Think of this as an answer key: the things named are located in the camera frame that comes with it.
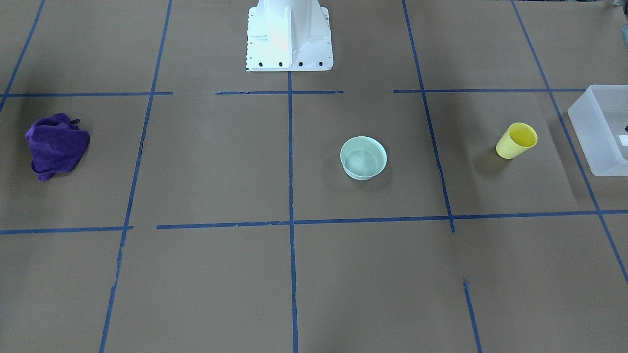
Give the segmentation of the yellow plastic cup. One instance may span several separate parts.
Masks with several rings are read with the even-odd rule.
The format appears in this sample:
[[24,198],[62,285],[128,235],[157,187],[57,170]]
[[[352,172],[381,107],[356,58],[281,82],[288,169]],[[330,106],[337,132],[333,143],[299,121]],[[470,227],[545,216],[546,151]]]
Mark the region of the yellow plastic cup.
[[504,159],[513,159],[536,146],[538,135],[530,125],[513,123],[496,145],[496,153]]

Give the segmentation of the purple cloth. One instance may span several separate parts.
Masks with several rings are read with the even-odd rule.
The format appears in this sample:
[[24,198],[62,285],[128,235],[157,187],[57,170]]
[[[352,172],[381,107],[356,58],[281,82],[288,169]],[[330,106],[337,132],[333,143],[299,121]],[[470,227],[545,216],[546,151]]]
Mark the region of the purple cloth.
[[87,130],[80,129],[81,119],[56,113],[38,119],[25,133],[31,154],[31,169],[39,181],[56,174],[71,172],[80,162],[90,143]]

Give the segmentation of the clear plastic box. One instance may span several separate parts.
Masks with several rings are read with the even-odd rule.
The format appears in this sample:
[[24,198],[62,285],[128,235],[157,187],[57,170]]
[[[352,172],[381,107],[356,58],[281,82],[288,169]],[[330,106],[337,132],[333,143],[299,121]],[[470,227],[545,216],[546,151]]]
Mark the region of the clear plastic box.
[[592,174],[627,176],[628,87],[590,85],[568,116]]

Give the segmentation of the mint green bowl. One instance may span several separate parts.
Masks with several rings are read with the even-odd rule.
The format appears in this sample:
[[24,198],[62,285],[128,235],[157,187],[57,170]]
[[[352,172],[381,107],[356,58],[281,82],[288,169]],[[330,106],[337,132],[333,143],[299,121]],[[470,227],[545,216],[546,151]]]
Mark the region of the mint green bowl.
[[366,181],[383,172],[388,163],[388,155],[383,145],[376,139],[355,136],[343,143],[340,162],[350,178]]

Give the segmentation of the white pedestal column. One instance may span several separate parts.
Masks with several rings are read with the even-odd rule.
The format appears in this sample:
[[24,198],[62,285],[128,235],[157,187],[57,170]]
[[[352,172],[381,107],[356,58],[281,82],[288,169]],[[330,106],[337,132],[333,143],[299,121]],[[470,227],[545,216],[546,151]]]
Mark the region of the white pedestal column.
[[247,20],[247,71],[332,70],[330,16],[318,0],[260,0]]

